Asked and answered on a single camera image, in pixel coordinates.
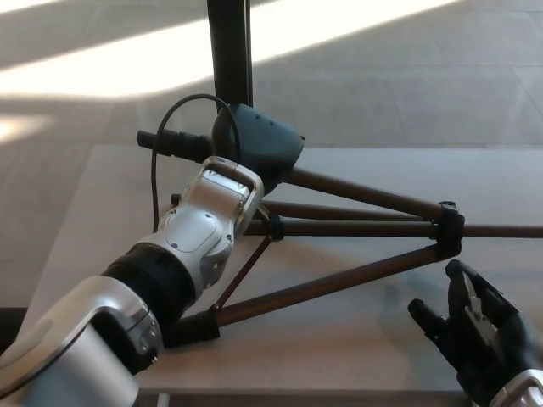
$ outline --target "table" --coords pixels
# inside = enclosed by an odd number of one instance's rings
[[[470,223],[543,224],[537,178],[543,152],[537,150],[308,148],[299,165],[435,202],[454,200]],[[101,273],[149,233],[149,166],[148,150],[93,149],[23,331],[74,285]],[[193,163],[160,158],[160,202],[167,204],[170,193],[180,192],[198,170]],[[269,198],[365,207],[292,186],[280,186]],[[238,239],[223,277],[191,314],[214,302],[259,241]],[[288,237],[272,244],[229,304],[428,244],[419,238]],[[463,247],[459,259],[543,328],[543,242],[465,239]],[[414,392],[438,394],[441,402],[457,405],[454,371],[406,310],[415,297],[445,310],[444,267],[426,266],[227,326],[214,342],[165,353],[137,379],[144,392],[155,393],[365,395],[378,403],[384,394]]]

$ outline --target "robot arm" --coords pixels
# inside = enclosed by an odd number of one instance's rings
[[[480,407],[543,406],[543,340],[520,311],[477,271],[446,266],[449,318],[420,299],[409,312],[456,369],[462,389]]]
[[[133,375],[221,277],[263,194],[252,171],[208,158],[156,233],[81,282],[0,357],[0,405],[131,406]]]

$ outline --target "tripod leg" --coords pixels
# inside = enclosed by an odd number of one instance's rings
[[[312,220],[422,220],[417,216],[403,214],[388,214],[363,209],[334,208],[332,206],[306,205],[303,203],[286,203],[263,201],[271,213],[286,218]]]
[[[256,260],[261,257],[261,255],[264,253],[264,251],[267,249],[271,242],[272,238],[267,236],[259,245],[259,247],[255,250],[255,252],[251,254],[251,257],[249,257],[239,273],[234,277],[232,282],[228,285],[227,289],[224,290],[224,293],[221,294],[219,299],[217,299],[217,302],[213,305],[213,308],[215,310],[219,310],[222,308],[222,306],[230,298],[236,288],[238,288],[241,281],[245,278],[245,276],[247,276],[251,268],[255,265]]]
[[[337,197],[353,199],[382,208],[419,216],[425,220],[440,220],[444,213],[444,209],[439,203],[403,197],[392,192],[380,191],[357,185],[353,182],[314,174],[296,167],[293,168],[286,182],[313,191],[330,193]]]
[[[299,284],[275,293],[229,305],[215,313],[216,325],[218,327],[230,325],[234,322],[247,320],[257,315],[303,303],[310,299],[336,293],[346,288],[392,276],[402,271],[430,265],[441,260],[444,260],[444,258],[440,255],[437,245],[428,246],[370,265],[363,265],[362,267],[326,276],[313,282]]]
[[[433,237],[431,222],[364,220],[283,220],[284,236]],[[265,236],[268,227],[253,220],[245,236]]]

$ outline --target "tripod head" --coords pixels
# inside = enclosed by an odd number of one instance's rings
[[[304,138],[296,130],[244,104],[230,106],[239,129],[241,164],[264,182],[269,193],[284,181],[304,148]],[[137,133],[137,144],[152,149],[156,134]],[[219,111],[210,136],[164,131],[158,154],[202,163],[211,155],[235,160],[232,126],[224,109]]]

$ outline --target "floor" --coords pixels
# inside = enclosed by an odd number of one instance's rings
[[[92,147],[213,92],[205,16],[204,0],[0,2],[0,307],[30,302]],[[255,106],[308,146],[543,147],[541,0],[259,0],[253,26]],[[171,128],[213,118],[197,102]]]

